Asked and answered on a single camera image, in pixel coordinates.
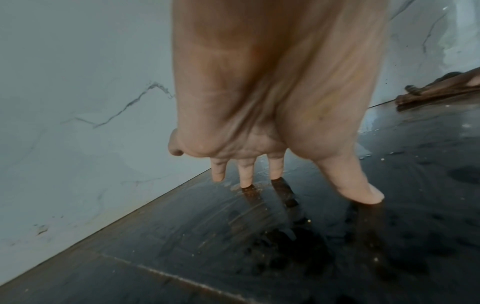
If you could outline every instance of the white wall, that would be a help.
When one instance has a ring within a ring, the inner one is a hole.
[[[479,0],[391,0],[390,40],[370,105],[480,66]]]
[[[0,1],[0,284],[209,168],[168,154],[154,83],[169,1]]]

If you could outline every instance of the floor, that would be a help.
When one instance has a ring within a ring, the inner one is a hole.
[[[254,187],[206,172],[0,287],[0,303],[479,303],[480,95],[369,109],[357,153],[384,203],[287,155]]]

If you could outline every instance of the wet floor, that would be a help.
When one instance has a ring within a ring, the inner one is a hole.
[[[384,203],[339,197],[291,154],[240,189],[206,172],[0,287],[0,303],[478,303],[480,97],[368,111]]]

